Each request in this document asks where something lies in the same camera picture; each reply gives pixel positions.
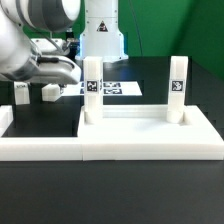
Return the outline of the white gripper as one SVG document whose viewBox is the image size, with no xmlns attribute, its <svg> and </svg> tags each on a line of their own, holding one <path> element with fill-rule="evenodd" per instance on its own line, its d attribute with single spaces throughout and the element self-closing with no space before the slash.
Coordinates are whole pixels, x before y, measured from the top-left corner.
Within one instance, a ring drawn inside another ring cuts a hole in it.
<svg viewBox="0 0 224 224">
<path fill-rule="evenodd" d="M 29 40 L 0 40 L 0 80 L 77 84 L 81 69 L 64 56 L 42 55 Z"/>
</svg>

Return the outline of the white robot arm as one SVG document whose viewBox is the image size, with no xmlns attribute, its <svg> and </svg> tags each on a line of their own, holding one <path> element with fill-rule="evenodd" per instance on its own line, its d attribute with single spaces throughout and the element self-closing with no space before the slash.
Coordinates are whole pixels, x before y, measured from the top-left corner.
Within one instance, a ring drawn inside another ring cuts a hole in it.
<svg viewBox="0 0 224 224">
<path fill-rule="evenodd" d="M 85 7 L 80 36 L 82 60 L 99 56 L 105 62 L 124 60 L 124 36 L 118 28 L 118 0 L 0 0 L 0 81 L 77 84 L 81 69 L 59 55 L 46 55 L 23 32 L 63 32 Z"/>
</svg>

